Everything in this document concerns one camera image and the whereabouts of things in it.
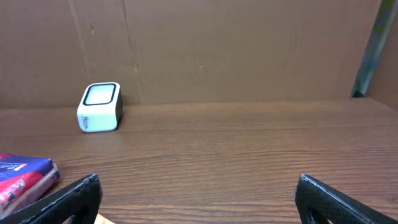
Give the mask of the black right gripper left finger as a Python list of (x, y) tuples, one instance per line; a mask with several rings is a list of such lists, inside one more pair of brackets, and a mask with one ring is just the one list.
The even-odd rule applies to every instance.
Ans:
[(92, 173), (1, 218), (1, 224), (93, 224), (102, 195), (98, 174)]

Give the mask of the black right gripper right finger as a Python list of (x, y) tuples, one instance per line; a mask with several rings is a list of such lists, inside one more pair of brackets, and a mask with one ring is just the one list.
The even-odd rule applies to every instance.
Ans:
[(307, 174), (298, 179), (295, 204), (302, 223), (397, 224), (397, 220)]

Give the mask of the red purple pad pack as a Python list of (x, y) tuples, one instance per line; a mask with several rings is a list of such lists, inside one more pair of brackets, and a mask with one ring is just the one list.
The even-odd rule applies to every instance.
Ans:
[(1, 153), (1, 217), (36, 202), (60, 179), (49, 158)]

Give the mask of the orange tissue pack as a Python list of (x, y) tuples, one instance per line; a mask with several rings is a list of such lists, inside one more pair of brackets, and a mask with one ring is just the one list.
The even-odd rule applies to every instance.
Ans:
[(107, 218), (105, 218), (104, 216), (102, 216), (98, 213), (94, 224), (115, 224), (115, 223), (108, 220)]

